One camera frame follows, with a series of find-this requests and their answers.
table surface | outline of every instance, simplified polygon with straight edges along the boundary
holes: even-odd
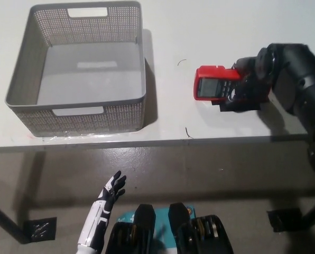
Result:
[[[228,68],[238,58],[255,56],[272,42],[305,43],[315,53],[315,1],[141,0],[145,57],[154,73],[148,77],[146,126],[122,134],[34,137],[4,101],[29,10],[35,4],[52,2],[0,1],[0,151],[252,142],[305,136],[296,117],[286,114],[273,96],[261,111],[220,112],[210,102],[195,101],[192,90],[199,66]]]

plastic storage basket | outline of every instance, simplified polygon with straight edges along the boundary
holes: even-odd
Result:
[[[6,103],[35,136],[139,130],[145,94],[138,2],[31,8]]]

teal object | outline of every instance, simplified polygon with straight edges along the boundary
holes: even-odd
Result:
[[[186,205],[190,218],[195,218],[195,209],[192,205]],[[177,246],[169,225],[168,208],[154,209],[156,214],[154,242],[152,245],[151,254],[168,253],[176,254]],[[127,212],[118,218],[118,222],[131,222],[134,221],[134,212]]]

multimeter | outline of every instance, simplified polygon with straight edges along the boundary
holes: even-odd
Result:
[[[196,70],[194,99],[197,101],[225,102],[240,84],[241,76],[235,69],[224,66],[201,66]]]

gray floor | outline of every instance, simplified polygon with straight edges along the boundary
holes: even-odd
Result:
[[[139,203],[183,201],[198,216],[218,215],[235,253],[315,253],[315,227],[273,233],[266,213],[314,204],[305,150],[287,142],[0,154],[0,208],[18,223],[58,217],[55,241],[19,245],[0,229],[0,253],[75,253],[91,203],[119,169],[128,178],[126,194],[110,227]]]

